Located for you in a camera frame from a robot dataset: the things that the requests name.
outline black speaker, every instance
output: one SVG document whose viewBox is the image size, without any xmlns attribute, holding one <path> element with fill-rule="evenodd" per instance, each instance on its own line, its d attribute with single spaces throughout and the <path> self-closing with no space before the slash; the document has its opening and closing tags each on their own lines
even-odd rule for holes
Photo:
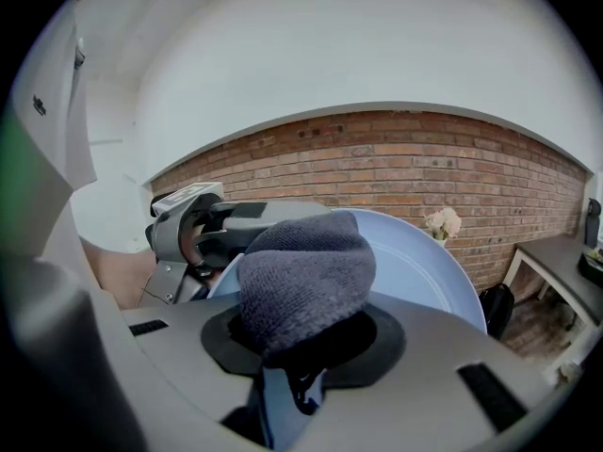
<svg viewBox="0 0 603 452">
<path fill-rule="evenodd" d="M 599 216 L 601 215 L 601 204 L 599 201 L 589 198 L 588 212 L 586 213 L 586 228 L 584 233 L 584 244 L 589 248 L 596 248 L 599 234 Z"/>
</svg>

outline brick wall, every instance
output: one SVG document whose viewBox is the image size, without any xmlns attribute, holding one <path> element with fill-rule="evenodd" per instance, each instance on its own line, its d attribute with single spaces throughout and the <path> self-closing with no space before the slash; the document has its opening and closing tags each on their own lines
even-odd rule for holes
<svg viewBox="0 0 603 452">
<path fill-rule="evenodd" d="M 490 123 L 356 112 L 220 145 L 155 179 L 153 191 L 222 181 L 229 200 L 365 207 L 416 226 L 448 205 L 463 229 L 447 248 L 480 290 L 502 279 L 514 243 L 575 231 L 585 179 L 568 158 Z"/>
</svg>

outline robotic arm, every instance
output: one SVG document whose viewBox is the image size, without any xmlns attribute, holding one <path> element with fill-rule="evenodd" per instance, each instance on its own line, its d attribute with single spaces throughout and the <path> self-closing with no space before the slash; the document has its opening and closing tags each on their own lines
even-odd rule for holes
<svg viewBox="0 0 603 452">
<path fill-rule="evenodd" d="M 270 226 L 330 213 L 316 202 L 225 202 L 221 183 L 195 183 L 154 202 L 146 230 L 157 258 L 139 307 L 204 299 L 222 272 Z"/>
</svg>

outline white table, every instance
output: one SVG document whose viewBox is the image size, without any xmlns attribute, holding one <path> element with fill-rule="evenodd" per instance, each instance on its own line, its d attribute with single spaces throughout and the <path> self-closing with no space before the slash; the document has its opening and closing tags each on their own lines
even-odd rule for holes
<svg viewBox="0 0 603 452">
<path fill-rule="evenodd" d="M 539 298 L 550 287 L 559 293 L 584 322 L 584 329 L 572 344 L 546 369 L 551 379 L 567 362 L 580 364 L 601 336 L 603 289 L 584 278 L 578 260 L 585 248 L 579 240 L 565 234 L 519 243 L 504 283 L 511 285 L 521 263 L 526 263 L 545 279 Z"/>
</svg>

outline white flower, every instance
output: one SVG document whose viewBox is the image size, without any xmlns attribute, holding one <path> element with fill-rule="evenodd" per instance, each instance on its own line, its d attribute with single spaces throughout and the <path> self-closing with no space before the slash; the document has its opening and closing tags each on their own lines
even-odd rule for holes
<svg viewBox="0 0 603 452">
<path fill-rule="evenodd" d="M 427 229 L 437 239 L 456 236 L 461 230 L 461 223 L 461 219 L 451 207 L 445 207 L 425 217 Z"/>
<path fill-rule="evenodd" d="M 461 219 L 454 213 L 444 223 L 444 231 L 448 233 L 448 237 L 455 237 L 461 231 Z"/>
<path fill-rule="evenodd" d="M 432 213 L 425 218 L 425 225 L 430 231 L 440 231 L 444 225 L 445 218 L 442 211 Z"/>
</svg>

